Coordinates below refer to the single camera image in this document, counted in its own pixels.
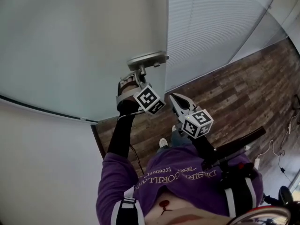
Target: marker cube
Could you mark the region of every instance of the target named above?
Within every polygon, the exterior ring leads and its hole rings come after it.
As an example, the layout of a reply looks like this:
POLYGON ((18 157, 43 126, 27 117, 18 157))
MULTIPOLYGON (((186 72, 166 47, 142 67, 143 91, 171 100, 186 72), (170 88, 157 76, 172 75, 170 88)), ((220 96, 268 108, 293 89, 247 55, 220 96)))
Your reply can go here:
POLYGON ((151 115, 156 114, 165 106, 165 102, 160 99, 159 95, 147 85, 142 91, 133 96, 141 108, 151 115))
POLYGON ((206 109, 188 114, 184 118, 181 129, 193 138, 209 133, 214 121, 206 109))

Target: black sleeve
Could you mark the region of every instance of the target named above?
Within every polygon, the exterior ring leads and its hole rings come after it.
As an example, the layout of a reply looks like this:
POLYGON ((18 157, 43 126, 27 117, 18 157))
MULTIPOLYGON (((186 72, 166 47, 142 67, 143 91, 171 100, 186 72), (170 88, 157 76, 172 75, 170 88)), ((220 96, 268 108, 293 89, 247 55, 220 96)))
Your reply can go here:
MULTIPOLYGON (((135 113, 139 109, 139 104, 131 100, 124 100, 120 106, 120 116, 135 113)), ((111 142, 107 152, 118 154, 127 158, 130 146, 130 132, 134 115, 120 118, 114 129, 111 142)))
POLYGON ((189 137, 192 144, 196 147, 199 157, 204 160, 212 160, 215 157, 214 147, 207 140, 205 136, 198 137, 196 139, 189 137))

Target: purple sweatshirt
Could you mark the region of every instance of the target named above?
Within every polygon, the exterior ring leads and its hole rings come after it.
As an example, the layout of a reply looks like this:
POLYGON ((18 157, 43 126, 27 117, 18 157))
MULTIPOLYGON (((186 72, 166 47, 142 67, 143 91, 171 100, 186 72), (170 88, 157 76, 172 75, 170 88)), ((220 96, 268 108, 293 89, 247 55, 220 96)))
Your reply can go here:
MULTIPOLYGON (((148 163, 145 175, 138 179, 133 166, 126 158, 108 153, 103 160, 102 179, 96 204, 100 224, 110 224, 115 203, 122 200, 124 192, 132 186, 135 187, 133 197, 140 202, 144 216, 151 210, 163 188, 197 208, 228 216, 225 192, 219 188, 221 170, 214 167, 203 172, 202 161, 193 145, 168 149, 156 154, 148 163)), ((233 166, 249 162, 247 156, 243 154, 228 164, 233 166)), ((263 181, 260 173, 252 184, 258 205, 263 197, 263 181)))

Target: white cable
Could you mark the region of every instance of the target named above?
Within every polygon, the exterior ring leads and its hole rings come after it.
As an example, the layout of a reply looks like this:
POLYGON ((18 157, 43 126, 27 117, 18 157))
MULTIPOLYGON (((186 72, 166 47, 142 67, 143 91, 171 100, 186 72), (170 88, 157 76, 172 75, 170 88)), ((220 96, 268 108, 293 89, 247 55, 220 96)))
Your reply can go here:
POLYGON ((269 148, 268 148, 264 153, 261 153, 260 155, 264 155, 264 154, 266 154, 266 153, 270 150, 271 142, 272 142, 272 145, 273 145, 273 153, 274 153, 277 157, 279 157, 279 155, 277 155, 277 154, 274 152, 274 141, 273 141, 273 139, 269 142, 269 148))
POLYGON ((140 111, 137 111, 137 112, 133 112, 131 114, 126 114, 126 115, 120 116, 117 121, 119 121, 120 118, 128 117, 128 116, 131 116, 131 115, 138 115, 138 114, 141 114, 141 113, 144 113, 144 112, 145 112, 144 110, 140 110, 140 111))
MULTIPOLYGON (((282 140, 282 142, 281 142, 281 144, 280 144, 280 152, 279 152, 279 154, 281 154, 281 152, 282 152, 282 145, 283 145, 283 143, 284 143, 284 141, 285 141, 285 137, 286 137, 287 133, 291 133, 291 123, 292 123, 292 120, 293 120, 293 118, 297 117, 298 113, 297 113, 295 116, 293 116, 293 117, 291 118, 291 120, 290 120, 288 129, 287 129, 287 131, 286 131, 286 133, 285 133, 285 136, 283 137, 283 140, 282 140)), ((258 158, 260 155, 264 155, 264 154, 266 154, 266 153, 269 151, 269 149, 270 149, 270 147, 271 147, 271 142, 272 142, 272 145, 273 145, 273 153, 274 153, 274 155, 276 155, 277 157, 279 157, 279 155, 277 155, 277 154, 274 152, 274 141, 273 141, 273 139, 272 139, 272 140, 270 141, 270 143, 269 143, 269 148, 268 148, 264 153, 259 154, 259 155, 257 156, 257 158, 258 158)))

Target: jeans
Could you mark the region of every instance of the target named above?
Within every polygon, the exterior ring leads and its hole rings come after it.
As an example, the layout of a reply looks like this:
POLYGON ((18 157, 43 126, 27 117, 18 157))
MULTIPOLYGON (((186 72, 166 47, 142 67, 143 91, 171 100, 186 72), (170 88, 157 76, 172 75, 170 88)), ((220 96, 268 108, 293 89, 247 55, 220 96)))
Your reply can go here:
POLYGON ((188 139, 188 135, 184 134, 184 136, 181 136, 178 132, 178 130, 175 130, 174 132, 172 132, 171 135, 171 145, 170 146, 164 146, 162 148, 159 148, 157 150, 157 153, 160 153, 166 149, 170 149, 170 148, 176 148, 176 147, 180 147, 183 146, 184 144, 191 144, 191 140, 188 139))

